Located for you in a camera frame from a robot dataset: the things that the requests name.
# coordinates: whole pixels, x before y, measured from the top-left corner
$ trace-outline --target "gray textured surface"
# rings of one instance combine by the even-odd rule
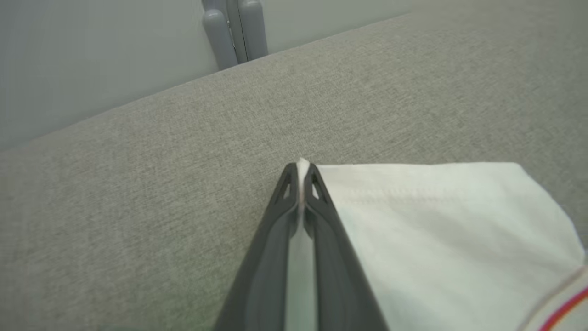
[[[207,329],[300,156],[515,161],[588,243],[586,1],[434,6],[0,154],[0,329]]]

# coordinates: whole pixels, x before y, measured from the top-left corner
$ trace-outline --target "white wall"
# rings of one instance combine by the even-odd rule
[[[411,3],[411,0],[261,1],[270,54],[405,14]]]
[[[0,150],[217,70],[200,0],[0,1]]]

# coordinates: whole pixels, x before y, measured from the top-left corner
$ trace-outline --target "white garment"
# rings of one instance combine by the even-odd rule
[[[572,222],[517,164],[319,171],[390,330],[522,330],[583,267]]]

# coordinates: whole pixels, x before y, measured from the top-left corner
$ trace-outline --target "gray fabric surface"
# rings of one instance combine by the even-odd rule
[[[588,243],[586,9],[416,3],[0,154],[0,329],[210,328],[300,156],[518,162]]]

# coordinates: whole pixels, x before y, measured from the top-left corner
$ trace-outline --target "white cloth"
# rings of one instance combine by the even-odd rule
[[[319,171],[390,330],[541,325],[541,303],[582,278],[572,222],[517,164]]]

